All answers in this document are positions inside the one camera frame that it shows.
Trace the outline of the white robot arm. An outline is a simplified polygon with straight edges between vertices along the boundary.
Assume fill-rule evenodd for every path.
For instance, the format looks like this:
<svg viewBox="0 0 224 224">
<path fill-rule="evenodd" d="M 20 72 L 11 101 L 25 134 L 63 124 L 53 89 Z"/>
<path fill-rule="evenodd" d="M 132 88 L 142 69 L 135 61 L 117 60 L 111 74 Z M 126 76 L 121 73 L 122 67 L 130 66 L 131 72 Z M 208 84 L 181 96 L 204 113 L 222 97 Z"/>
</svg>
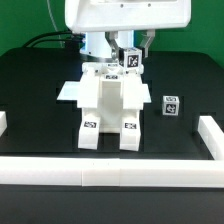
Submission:
<svg viewBox="0 0 224 224">
<path fill-rule="evenodd" d="M 148 56 L 157 29 L 186 27 L 191 0 L 65 0 L 65 23 L 73 34 L 85 34 L 82 54 L 115 59 L 119 49 L 134 46 L 133 33 Z"/>
</svg>

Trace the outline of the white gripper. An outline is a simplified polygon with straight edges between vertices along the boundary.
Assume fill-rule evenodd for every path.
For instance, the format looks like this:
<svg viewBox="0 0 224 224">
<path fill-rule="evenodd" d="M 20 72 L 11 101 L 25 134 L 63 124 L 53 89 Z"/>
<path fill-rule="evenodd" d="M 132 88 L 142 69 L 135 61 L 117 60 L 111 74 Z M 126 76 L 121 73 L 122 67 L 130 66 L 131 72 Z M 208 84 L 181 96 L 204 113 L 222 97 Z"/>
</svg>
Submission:
<svg viewBox="0 0 224 224">
<path fill-rule="evenodd" d="M 155 31 L 186 27 L 191 0 L 65 0 L 65 23 L 72 32 L 106 32 L 111 57 L 120 61 L 117 31 L 147 30 L 140 43 L 148 57 Z"/>
</svg>

